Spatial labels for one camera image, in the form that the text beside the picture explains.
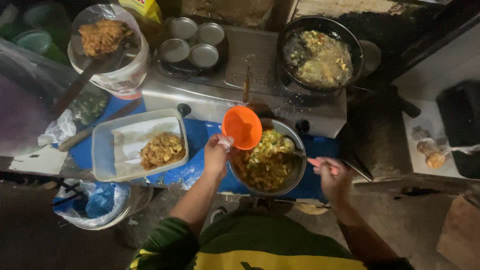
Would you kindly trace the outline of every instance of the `stove knob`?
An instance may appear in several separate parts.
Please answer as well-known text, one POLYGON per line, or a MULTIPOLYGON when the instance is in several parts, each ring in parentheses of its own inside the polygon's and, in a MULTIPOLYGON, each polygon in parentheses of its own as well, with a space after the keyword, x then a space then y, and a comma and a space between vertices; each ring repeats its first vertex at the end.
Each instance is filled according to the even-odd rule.
POLYGON ((310 123, 307 120, 300 120, 295 124, 295 128, 300 133, 308 133, 310 131, 310 123))
POLYGON ((185 117, 192 112, 192 109, 190 108, 190 106, 188 106, 188 104, 185 104, 185 103, 180 103, 177 106, 177 110, 179 111, 182 117, 185 117))

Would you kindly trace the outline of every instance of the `hand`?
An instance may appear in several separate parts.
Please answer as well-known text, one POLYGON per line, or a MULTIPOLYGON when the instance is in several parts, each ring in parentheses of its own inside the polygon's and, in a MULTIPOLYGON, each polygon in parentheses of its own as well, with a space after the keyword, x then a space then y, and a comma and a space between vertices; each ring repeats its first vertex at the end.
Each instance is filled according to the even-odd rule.
POLYGON ((204 175, 209 175, 220 181, 227 175, 226 162, 228 159, 227 148, 218 141, 225 136, 213 134, 205 145, 205 169, 204 175))
POLYGON ((318 157, 308 159, 313 166, 313 172, 322 177, 321 186, 324 195, 333 207, 343 207, 349 204, 348 192, 352 178, 348 168, 339 160, 318 157))

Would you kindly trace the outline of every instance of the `concrete floor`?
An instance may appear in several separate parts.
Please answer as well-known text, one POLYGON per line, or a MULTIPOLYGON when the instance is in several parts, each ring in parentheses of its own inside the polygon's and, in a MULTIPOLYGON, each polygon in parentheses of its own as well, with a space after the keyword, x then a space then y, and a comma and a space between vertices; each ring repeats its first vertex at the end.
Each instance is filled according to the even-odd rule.
MULTIPOLYGON (((115 227, 87 231, 72 225, 60 227, 65 222, 50 206, 56 192, 0 184, 0 269, 125 269, 152 226, 183 194, 176 189, 156 189, 144 210, 115 227)), ((435 250, 451 197, 434 194, 393 200, 388 194, 367 193, 352 195, 351 200, 372 228, 415 269, 458 269, 435 250)), ((217 195, 212 211, 218 206, 232 211, 249 202, 251 198, 217 195)), ((271 209, 346 246, 330 211, 308 215, 290 203, 274 203, 271 209)))

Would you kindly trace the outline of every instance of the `person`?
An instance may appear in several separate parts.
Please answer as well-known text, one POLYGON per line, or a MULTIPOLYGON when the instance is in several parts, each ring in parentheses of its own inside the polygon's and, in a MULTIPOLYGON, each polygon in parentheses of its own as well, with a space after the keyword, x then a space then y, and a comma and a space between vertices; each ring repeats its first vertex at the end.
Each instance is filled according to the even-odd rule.
POLYGON ((285 216, 244 210, 227 213, 201 234, 228 153, 213 135, 204 148, 202 176, 153 229, 130 265, 146 269, 413 269, 363 220, 348 200, 348 169, 330 158, 309 159, 321 176, 350 252, 334 239, 311 233, 285 216))

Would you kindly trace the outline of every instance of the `knife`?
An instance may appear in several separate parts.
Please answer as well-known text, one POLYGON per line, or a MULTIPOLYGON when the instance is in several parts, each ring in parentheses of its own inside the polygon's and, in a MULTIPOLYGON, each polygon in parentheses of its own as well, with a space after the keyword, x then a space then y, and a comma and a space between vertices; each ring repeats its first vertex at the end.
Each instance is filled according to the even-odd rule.
MULTIPOLYGON (((129 104, 123 106, 121 109, 114 112, 112 115, 108 116, 105 120, 103 120, 100 123, 111 121, 111 120, 126 116, 127 114, 129 114, 133 110, 135 110, 141 103, 142 103, 142 100, 138 98, 138 99, 130 102, 129 104)), ((75 136, 73 136, 73 137, 69 138, 68 140, 64 141, 62 143, 62 145, 59 146, 59 151, 60 152, 66 152, 66 151, 70 150, 72 147, 74 147, 75 145, 79 144, 83 140, 90 137, 90 135, 92 135, 93 129, 95 128, 96 125, 89 126, 86 129, 82 130, 81 132, 77 133, 75 136)))

